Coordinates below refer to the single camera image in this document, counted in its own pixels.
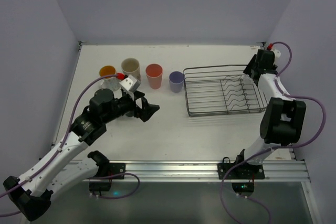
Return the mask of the beige patterned mug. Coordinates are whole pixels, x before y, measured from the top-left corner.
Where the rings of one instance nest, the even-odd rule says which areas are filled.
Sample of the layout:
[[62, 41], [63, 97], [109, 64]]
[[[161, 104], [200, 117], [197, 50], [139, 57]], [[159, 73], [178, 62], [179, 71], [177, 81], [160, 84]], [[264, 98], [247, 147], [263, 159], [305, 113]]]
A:
[[122, 72], [141, 81], [140, 63], [135, 58], [127, 58], [121, 63]]

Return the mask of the white floral mug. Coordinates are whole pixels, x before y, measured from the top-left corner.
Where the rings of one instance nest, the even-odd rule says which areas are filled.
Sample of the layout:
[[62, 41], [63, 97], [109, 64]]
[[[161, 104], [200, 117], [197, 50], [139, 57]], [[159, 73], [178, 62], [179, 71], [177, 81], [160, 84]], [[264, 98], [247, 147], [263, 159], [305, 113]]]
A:
[[114, 66], [102, 67], [99, 71], [99, 75], [104, 77], [104, 79], [101, 80], [99, 88], [117, 91], [120, 88], [119, 80], [113, 76], [113, 74], [117, 74]]

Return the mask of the lavender plastic cup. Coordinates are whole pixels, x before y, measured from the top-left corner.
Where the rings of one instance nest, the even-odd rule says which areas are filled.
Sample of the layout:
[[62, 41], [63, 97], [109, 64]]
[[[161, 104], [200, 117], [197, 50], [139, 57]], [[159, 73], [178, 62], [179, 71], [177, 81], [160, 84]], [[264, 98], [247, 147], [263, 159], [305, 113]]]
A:
[[170, 89], [174, 93], [179, 93], [184, 84], [184, 75], [179, 71], [171, 72], [169, 75]]

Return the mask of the pink plastic cup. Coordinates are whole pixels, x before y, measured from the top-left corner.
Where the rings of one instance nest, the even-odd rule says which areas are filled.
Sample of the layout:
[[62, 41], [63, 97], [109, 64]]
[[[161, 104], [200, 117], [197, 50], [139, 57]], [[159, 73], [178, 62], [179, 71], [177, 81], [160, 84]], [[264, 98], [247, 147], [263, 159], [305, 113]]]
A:
[[159, 64], [153, 63], [146, 67], [146, 76], [152, 89], [159, 89], [162, 83], [163, 69]]

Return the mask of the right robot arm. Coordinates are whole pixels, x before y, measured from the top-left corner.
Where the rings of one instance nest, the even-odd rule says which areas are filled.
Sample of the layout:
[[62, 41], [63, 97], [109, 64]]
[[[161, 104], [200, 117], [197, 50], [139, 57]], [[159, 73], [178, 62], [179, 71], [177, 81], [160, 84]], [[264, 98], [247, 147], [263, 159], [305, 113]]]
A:
[[259, 49], [243, 71], [263, 92], [267, 107], [260, 123], [259, 138], [237, 155], [235, 164], [262, 165], [273, 151], [300, 139], [307, 106], [292, 98], [282, 85], [276, 58], [274, 51]]

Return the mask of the clear glass cup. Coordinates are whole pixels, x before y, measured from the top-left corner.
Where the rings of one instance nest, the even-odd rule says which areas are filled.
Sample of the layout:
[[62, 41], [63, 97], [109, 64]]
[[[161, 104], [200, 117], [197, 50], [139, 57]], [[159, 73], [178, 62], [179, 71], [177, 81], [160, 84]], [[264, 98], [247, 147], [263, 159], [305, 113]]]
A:
[[242, 77], [242, 81], [243, 81], [243, 84], [245, 84], [245, 85], [253, 85], [254, 84], [253, 79], [251, 79], [248, 75], [244, 75]]

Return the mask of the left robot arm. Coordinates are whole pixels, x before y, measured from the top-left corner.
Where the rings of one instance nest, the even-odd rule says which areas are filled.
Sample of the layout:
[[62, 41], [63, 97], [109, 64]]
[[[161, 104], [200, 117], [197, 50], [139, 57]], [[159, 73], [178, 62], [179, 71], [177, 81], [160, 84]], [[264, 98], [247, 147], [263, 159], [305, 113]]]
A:
[[57, 145], [27, 172], [5, 179], [10, 200], [27, 220], [34, 221], [53, 199], [78, 182], [91, 177], [107, 179], [109, 160], [99, 151], [90, 152], [73, 168], [66, 166], [106, 132], [107, 123], [128, 113], [146, 122], [159, 108], [140, 91], [132, 97], [124, 92], [115, 98], [111, 90], [99, 89]]

